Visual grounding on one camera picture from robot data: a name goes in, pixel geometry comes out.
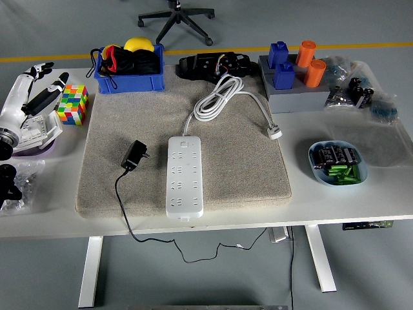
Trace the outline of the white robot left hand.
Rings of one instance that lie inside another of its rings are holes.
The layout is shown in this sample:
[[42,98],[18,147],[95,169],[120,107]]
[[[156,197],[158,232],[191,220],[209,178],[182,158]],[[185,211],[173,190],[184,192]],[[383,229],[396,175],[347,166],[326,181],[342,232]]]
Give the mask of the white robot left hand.
[[33,84],[52,72],[53,63],[41,63],[20,74],[1,111],[1,132],[21,137],[21,127],[27,116],[35,116],[64,91],[69,73],[63,72],[51,85],[29,99]]

